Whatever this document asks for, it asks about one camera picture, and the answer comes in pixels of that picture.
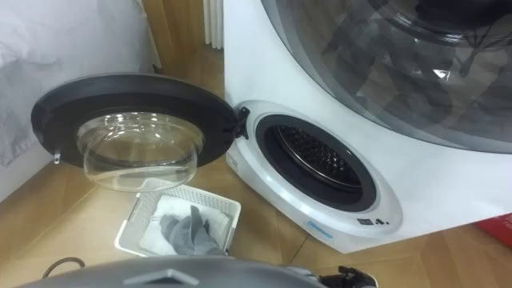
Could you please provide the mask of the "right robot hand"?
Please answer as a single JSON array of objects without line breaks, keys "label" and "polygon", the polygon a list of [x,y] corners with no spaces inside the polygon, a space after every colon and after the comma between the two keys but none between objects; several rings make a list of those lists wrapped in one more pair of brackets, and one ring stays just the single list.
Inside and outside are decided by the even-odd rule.
[{"label": "right robot hand", "polygon": [[337,274],[319,276],[318,279],[330,288],[378,288],[372,275],[347,266],[339,266]]}]

